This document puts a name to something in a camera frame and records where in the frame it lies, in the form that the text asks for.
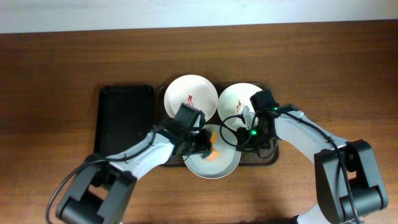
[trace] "wooden table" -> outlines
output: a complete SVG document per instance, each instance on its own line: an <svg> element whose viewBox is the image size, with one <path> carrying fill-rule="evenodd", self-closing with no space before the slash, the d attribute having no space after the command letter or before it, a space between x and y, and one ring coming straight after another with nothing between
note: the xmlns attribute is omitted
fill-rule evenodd
<svg viewBox="0 0 398 224"><path fill-rule="evenodd" d="M99 87L199 74L263 82L326 130L367 140L389 206L364 220L397 223L397 72L397 21L1 34L0 222L44 222L56 186L92 153ZM292 217L317 202L314 177L286 142L274 166L238 167L220 180L157 167L136 185L123 220Z"/></svg>

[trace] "black tray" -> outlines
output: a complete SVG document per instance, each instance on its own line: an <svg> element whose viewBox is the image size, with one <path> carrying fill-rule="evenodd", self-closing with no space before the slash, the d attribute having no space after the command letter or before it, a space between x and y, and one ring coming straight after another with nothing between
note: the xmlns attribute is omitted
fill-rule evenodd
<svg viewBox="0 0 398 224"><path fill-rule="evenodd" d="M118 154L142 141L153 128L155 107L155 91L150 85L103 87L99 91L94 152Z"/></svg>
<svg viewBox="0 0 398 224"><path fill-rule="evenodd" d="M260 87L261 89L265 90L268 87L261 83L253 83L250 82L253 85L256 85ZM230 85L233 85L235 83L213 83L214 87L217 90L218 96L221 95L221 93ZM167 112L164 108L164 94L166 92L168 85L162 85L157 89L157 109L156 109L156 123L159 123L159 121L162 121L163 119L169 118L167 115ZM216 112L213 117L206 122L206 124L217 124L220 125L222 120L218 116L218 113ZM271 152L274 150L274 145L271 144L271 149L270 150L262 150L261 156L266 157ZM241 161L239 162L240 166L269 166L274 164L279 158L279 146L277 146L274 155L270 156L268 159L261 159L256 153L251 153L251 152L242 152L241 155ZM167 161L163 166L166 167L180 167L180 166L185 166L185 163L181 161L182 157L181 156L174 156L172 157L169 161Z"/></svg>

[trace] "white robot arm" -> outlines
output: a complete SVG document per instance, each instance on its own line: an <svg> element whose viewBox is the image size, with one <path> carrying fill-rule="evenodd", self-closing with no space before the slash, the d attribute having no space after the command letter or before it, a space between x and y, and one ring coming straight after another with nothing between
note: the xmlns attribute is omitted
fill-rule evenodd
<svg viewBox="0 0 398 224"><path fill-rule="evenodd" d="M291 143L315 164L318 205L295 217L294 223L347 223L354 220L355 212L363 216L387 207L387 194L368 143L362 140L349 142L334 136L292 105L279 107L273 101L271 105L277 107L273 111L265 110L261 99L270 94L264 91L256 93L251 98L256 114L248 114L244 109L242 118L247 127L256 119L253 124L256 123L257 133L265 133L261 128L267 126L265 136ZM138 179L167 162L172 154L187 155L210 150L208 133L200 131L203 124L201 111L182 105L169 125L151 131L132 148L105 159L95 155L89 157L61 199L57 217L65 223L119 223ZM348 170L357 172L357 178L349 183L343 178L345 166L341 166L342 162ZM108 196L104 200L95 197L88 191L89 185L102 185L109 190Z"/></svg>

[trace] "red design on plate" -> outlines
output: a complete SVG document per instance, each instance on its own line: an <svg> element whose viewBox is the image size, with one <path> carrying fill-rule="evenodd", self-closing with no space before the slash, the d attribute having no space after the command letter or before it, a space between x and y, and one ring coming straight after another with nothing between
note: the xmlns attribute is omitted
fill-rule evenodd
<svg viewBox="0 0 398 224"><path fill-rule="evenodd" d="M188 95L187 104L190 105L190 106L193 106L192 96L191 95Z"/></svg>
<svg viewBox="0 0 398 224"><path fill-rule="evenodd" d="M244 104L242 104L241 101L238 100L238 105L236 106L236 114L241 114L243 107L244 107Z"/></svg>

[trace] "white bowl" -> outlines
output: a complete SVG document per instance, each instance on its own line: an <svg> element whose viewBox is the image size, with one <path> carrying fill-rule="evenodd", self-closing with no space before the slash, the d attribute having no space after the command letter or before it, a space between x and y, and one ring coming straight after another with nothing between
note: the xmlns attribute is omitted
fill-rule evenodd
<svg viewBox="0 0 398 224"><path fill-rule="evenodd" d="M216 88L199 75L184 75L174 80L165 92L164 106L168 116L174 118L182 103L201 110L208 121L218 106Z"/></svg>
<svg viewBox="0 0 398 224"><path fill-rule="evenodd" d="M220 116L221 120L224 120L229 116L241 114L244 106L248 106L250 112L254 112L250 97L261 90L258 86L249 83L237 83L229 86L221 93L218 99L218 116ZM231 118L225 122L225 125L234 131L240 127L246 127L239 118Z"/></svg>
<svg viewBox="0 0 398 224"><path fill-rule="evenodd" d="M220 126L215 124L206 124L203 128L213 131L217 134L216 142L213 148L217 150L217 156L212 161L202 159L201 154L183 156L185 165L196 175L206 179L219 179L230 174L241 160L241 152L235 150L235 147L226 144L220 137ZM235 135L228 129L223 128L224 138L237 144Z"/></svg>

